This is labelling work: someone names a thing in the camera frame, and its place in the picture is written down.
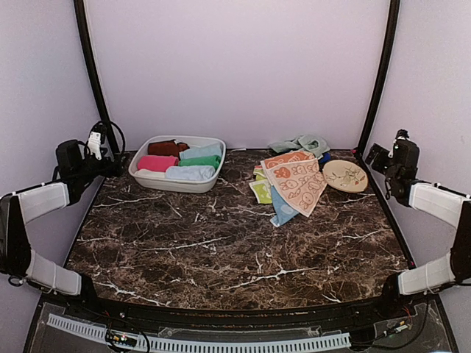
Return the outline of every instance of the cloth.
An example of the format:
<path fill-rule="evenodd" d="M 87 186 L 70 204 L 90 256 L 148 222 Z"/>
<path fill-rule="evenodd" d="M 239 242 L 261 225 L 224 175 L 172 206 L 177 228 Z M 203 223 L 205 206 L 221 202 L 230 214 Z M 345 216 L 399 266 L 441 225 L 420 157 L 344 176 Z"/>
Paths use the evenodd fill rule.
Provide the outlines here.
<path fill-rule="evenodd" d="M 162 171 L 148 171 L 147 169 L 141 169 L 140 171 L 136 171 L 135 175 L 144 178 L 165 179 L 165 173 L 163 173 Z"/>
<path fill-rule="evenodd" d="M 147 146 L 147 154 L 180 157 L 180 152 L 187 149 L 189 149 L 189 147 L 186 143 L 169 140 L 150 143 Z"/>
<path fill-rule="evenodd" d="M 249 186 L 255 194 L 255 197 L 257 198 L 257 202 L 259 204 L 272 203 L 271 186 L 267 179 L 251 182 L 249 183 Z"/>
<path fill-rule="evenodd" d="M 219 156 L 219 158 L 222 157 L 221 145 L 219 143 L 213 143 L 212 145 L 196 147 L 194 149 L 187 149 L 185 151 L 180 152 L 181 160 L 209 156 Z"/>
<path fill-rule="evenodd" d="M 330 151 L 327 142 L 320 136 L 315 135 L 300 135 L 293 140 L 275 142 L 269 145 L 269 148 L 277 153 L 288 151 L 307 151 L 322 158 L 322 154 Z"/>
<path fill-rule="evenodd" d="M 283 200 L 274 186 L 272 186 L 272 201 L 273 208 L 277 214 L 272 219 L 270 219 L 270 222 L 272 222 L 275 227 L 284 225 L 284 223 L 292 219 L 295 215 L 299 214 L 299 212 L 297 212 L 295 209 L 293 209 L 293 207 L 287 204 L 285 200 Z"/>
<path fill-rule="evenodd" d="M 255 175 L 255 180 L 258 182 L 266 179 L 265 172 L 263 171 L 263 167 L 261 165 L 255 166 L 253 169 L 253 175 Z"/>
<path fill-rule="evenodd" d="M 270 177 L 266 174 L 266 171 L 268 171 L 269 169 L 274 168 L 277 165 L 281 165 L 284 163 L 299 162 L 301 160 L 313 160 L 313 159 L 314 159 L 314 155 L 312 153 L 303 152 L 303 151 L 293 151 L 293 152 L 282 154 L 280 156 L 262 160 L 261 167 L 263 169 L 263 175 L 269 180 L 270 184 L 273 185 L 273 181 L 270 180 Z"/>
<path fill-rule="evenodd" d="M 187 160 L 181 160 L 178 164 L 180 167 L 189 167 L 191 165 L 212 165 L 214 169 L 219 167 L 221 163 L 220 156 L 209 156 L 209 157 L 196 157 L 188 158 Z"/>
<path fill-rule="evenodd" d="M 212 165 L 192 165 L 189 167 L 170 167 L 165 172 L 167 179 L 193 180 L 200 182 L 210 179 L 216 169 Z"/>
<path fill-rule="evenodd" d="M 166 171 L 174 165 L 178 165 L 178 158 L 173 156 L 143 156 L 139 160 L 138 170 Z"/>
<path fill-rule="evenodd" d="M 286 203 L 309 217 L 327 185 L 312 153 L 297 151 L 282 154 L 262 161 L 262 167 Z"/>
<path fill-rule="evenodd" d="M 319 160 L 319 164 L 327 163 L 330 160 L 330 153 L 324 154 L 324 157 L 322 157 Z"/>

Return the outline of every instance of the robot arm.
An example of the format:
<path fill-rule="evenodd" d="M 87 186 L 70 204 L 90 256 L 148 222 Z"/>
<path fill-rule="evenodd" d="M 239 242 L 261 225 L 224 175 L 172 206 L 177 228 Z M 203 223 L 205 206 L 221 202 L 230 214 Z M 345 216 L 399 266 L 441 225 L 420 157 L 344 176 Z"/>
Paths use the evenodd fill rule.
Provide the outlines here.
<path fill-rule="evenodd" d="M 26 225 L 36 218 L 77 203 L 85 189 L 100 176 L 119 176 L 125 163 L 124 149 L 114 158 L 106 157 L 101 145 L 104 123 L 93 127 L 87 143 L 70 140 L 56 149 L 58 166 L 53 179 L 0 199 L 0 272 L 9 274 L 14 286 L 27 281 L 42 290 L 76 296 L 89 302 L 96 297 L 91 279 L 66 270 L 40 256 L 31 248 Z M 79 149 L 83 145 L 83 155 Z"/>
<path fill-rule="evenodd" d="M 394 196 L 406 207 L 429 213 L 456 228 L 452 249 L 443 257 L 418 268 L 391 275 L 383 287 L 383 296 L 409 296 L 459 284 L 471 278 L 471 200 L 464 195 L 416 179 L 419 148 L 408 133 L 397 133 L 391 151 L 375 144 L 366 163 L 385 176 L 386 198 Z"/>

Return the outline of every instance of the light blue cloth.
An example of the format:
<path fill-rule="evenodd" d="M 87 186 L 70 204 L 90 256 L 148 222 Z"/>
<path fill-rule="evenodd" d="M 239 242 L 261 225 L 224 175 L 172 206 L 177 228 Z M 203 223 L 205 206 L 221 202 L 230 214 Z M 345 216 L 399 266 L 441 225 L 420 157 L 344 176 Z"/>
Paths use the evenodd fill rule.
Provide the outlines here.
<path fill-rule="evenodd" d="M 314 154 L 316 158 L 322 158 L 322 154 L 330 150 L 327 142 L 315 135 L 300 135 L 293 140 L 271 143 L 269 148 L 277 153 L 306 151 Z"/>
<path fill-rule="evenodd" d="M 210 179 L 216 169 L 212 165 L 192 165 L 190 167 L 170 167 L 165 172 L 165 178 L 178 180 L 193 180 L 200 182 Z"/>
<path fill-rule="evenodd" d="M 280 196 L 274 186 L 272 186 L 272 201 L 273 208 L 275 209 L 277 215 L 270 219 L 270 222 L 272 222 L 275 227 L 284 225 L 284 223 L 286 223 L 299 213 L 289 204 L 287 204 L 285 200 L 283 200 L 283 198 Z"/>
<path fill-rule="evenodd" d="M 204 147 L 196 147 L 194 149 L 187 149 L 180 152 L 180 159 L 187 160 L 189 158 L 197 157 L 209 157 L 209 156 L 220 156 L 222 157 L 221 145 L 219 143 L 213 143 L 212 145 Z"/>

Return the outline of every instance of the marble tabletop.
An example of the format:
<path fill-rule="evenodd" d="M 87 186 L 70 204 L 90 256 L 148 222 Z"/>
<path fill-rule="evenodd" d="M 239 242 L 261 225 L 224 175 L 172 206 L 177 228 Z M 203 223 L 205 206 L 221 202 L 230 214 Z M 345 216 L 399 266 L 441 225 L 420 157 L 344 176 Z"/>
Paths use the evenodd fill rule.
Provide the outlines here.
<path fill-rule="evenodd" d="M 355 162 L 349 151 L 331 154 Z M 327 186 L 311 217 L 273 227 L 273 206 L 257 204 L 249 188 L 254 166 L 273 155 L 229 151 L 204 194 L 146 189 L 129 174 L 107 179 L 67 268 L 91 276 L 103 298 L 210 310 L 371 298 L 407 269 L 371 187 Z"/>

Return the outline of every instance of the red towel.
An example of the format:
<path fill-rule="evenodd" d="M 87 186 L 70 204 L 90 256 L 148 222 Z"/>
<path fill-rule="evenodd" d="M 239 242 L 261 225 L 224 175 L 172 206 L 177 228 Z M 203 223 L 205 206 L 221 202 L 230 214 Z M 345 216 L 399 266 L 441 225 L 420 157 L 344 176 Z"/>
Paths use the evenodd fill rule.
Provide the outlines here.
<path fill-rule="evenodd" d="M 178 158 L 173 156 L 144 156 L 138 163 L 138 170 L 165 172 L 170 167 L 178 165 Z"/>
<path fill-rule="evenodd" d="M 175 143 L 175 140 L 150 143 L 147 146 L 147 153 L 154 156 L 175 156 L 180 157 L 180 152 L 189 149 L 183 142 Z"/>

